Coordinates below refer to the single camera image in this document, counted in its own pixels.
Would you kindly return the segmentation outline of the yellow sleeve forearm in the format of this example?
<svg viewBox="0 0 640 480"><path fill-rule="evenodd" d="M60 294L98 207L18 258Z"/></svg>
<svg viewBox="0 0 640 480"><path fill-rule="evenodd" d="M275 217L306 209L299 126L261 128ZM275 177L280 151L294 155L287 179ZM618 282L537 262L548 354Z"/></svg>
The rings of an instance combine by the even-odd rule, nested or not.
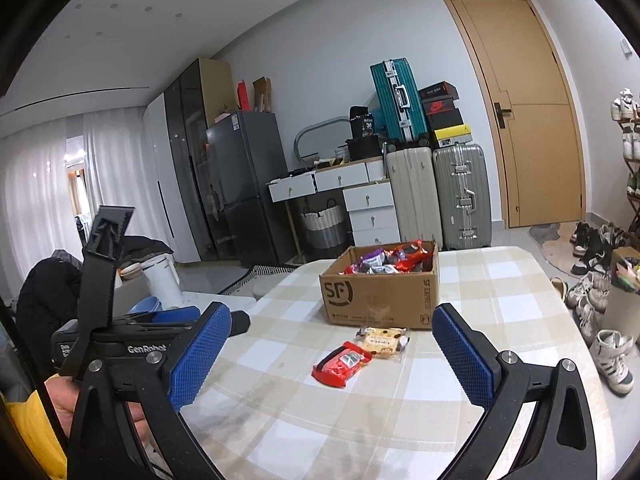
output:
<svg viewBox="0 0 640 480"><path fill-rule="evenodd" d="M37 391L24 402L2 402L8 410L12 424L25 442L32 456L51 478L67 478L67 458L56 437Z"/></svg>

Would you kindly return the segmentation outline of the left hand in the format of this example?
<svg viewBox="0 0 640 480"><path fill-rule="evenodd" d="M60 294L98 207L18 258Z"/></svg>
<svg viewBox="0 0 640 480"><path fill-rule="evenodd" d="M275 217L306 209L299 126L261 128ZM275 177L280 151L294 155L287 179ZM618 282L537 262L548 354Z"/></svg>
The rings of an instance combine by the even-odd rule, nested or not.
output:
<svg viewBox="0 0 640 480"><path fill-rule="evenodd" d="M70 435L80 388L70 377L58 375L49 378L44 385L49 393L58 421L66 437ZM149 443L149 425L139 403L129 403L128 411L143 445Z"/></svg>

